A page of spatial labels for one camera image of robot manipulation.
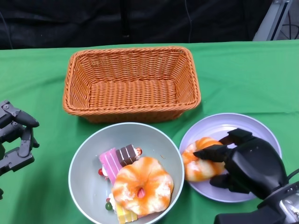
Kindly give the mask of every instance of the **plate rim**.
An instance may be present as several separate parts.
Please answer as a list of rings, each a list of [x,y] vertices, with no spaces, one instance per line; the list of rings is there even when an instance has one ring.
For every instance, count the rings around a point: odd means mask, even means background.
[[[182,138],[182,140],[181,140],[181,143],[180,143],[180,145],[179,145],[179,148],[178,148],[179,151],[180,151],[180,149],[181,149],[181,147],[182,147],[183,139],[188,135],[188,133],[191,131],[191,129],[192,129],[194,126],[196,126],[199,122],[202,122],[203,120],[206,120],[206,119],[209,119],[209,118],[211,118],[211,117],[215,117],[215,116],[220,116],[220,115],[235,115],[235,116],[246,117],[246,118],[249,118],[249,119],[255,121],[255,122],[258,123],[259,125],[263,126],[263,127],[264,127],[264,128],[271,134],[271,136],[272,136],[273,139],[275,140],[275,143],[276,143],[277,146],[278,146],[278,154],[279,154],[279,157],[282,158],[282,152],[281,152],[280,144],[279,144],[279,142],[278,142],[276,136],[274,135],[274,133],[273,133],[273,132],[272,132],[266,125],[264,125],[262,122],[258,121],[257,119],[255,119],[255,118],[253,118],[253,117],[250,117],[250,116],[247,116],[247,115],[244,115],[244,114],[240,114],[240,113],[218,113],[218,114],[213,114],[213,115],[207,116],[207,117],[205,117],[205,118],[203,118],[203,119],[197,121],[197,122],[196,122],[194,125],[192,125],[192,126],[188,129],[188,131],[184,134],[184,136],[183,136],[183,138]],[[195,191],[197,191],[199,194],[201,194],[201,195],[203,195],[203,196],[205,196],[205,197],[207,197],[207,198],[209,198],[209,199],[212,199],[212,200],[214,200],[214,201],[218,201],[218,202],[225,202],[225,203],[240,203],[240,202],[250,201],[250,200],[256,198],[255,195],[252,195],[252,198],[249,198],[249,199],[242,199],[242,200],[236,200],[236,201],[227,201],[227,200],[222,200],[222,199],[216,199],[216,198],[214,198],[214,197],[210,197],[210,196],[208,196],[208,195],[205,194],[205,193],[200,192],[197,188],[195,188],[195,187],[193,186],[192,182],[190,182],[190,181],[187,181],[187,182],[188,182],[188,184],[189,184]]]

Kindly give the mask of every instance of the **donut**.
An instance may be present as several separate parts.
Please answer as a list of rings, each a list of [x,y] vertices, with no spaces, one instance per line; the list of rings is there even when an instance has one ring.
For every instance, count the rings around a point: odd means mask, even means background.
[[[212,145],[222,144],[212,138],[204,137],[190,144],[182,153],[185,168],[185,180],[192,182],[205,181],[223,172],[224,163],[201,160],[193,155],[194,152]]]
[[[123,167],[112,187],[115,201],[139,216],[167,209],[172,191],[172,177],[151,157],[142,157]]]

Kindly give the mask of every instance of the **wicker basket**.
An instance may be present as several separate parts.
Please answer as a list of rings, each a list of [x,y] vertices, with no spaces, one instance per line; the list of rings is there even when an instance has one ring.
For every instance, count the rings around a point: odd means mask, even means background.
[[[199,102],[194,61],[186,48],[83,50],[70,59],[63,108],[92,123],[160,122]]]

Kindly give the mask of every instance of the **green candy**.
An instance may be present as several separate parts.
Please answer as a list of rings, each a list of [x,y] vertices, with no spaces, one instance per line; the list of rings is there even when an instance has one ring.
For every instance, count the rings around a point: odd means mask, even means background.
[[[112,210],[112,204],[110,202],[106,203],[105,207],[108,211]]]

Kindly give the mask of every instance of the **black curtain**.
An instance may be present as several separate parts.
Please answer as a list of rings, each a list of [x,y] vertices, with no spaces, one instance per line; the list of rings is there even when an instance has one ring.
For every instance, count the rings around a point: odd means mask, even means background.
[[[271,3],[186,0],[190,41],[252,41]],[[15,49],[188,42],[190,31],[184,0],[1,0],[0,12]]]

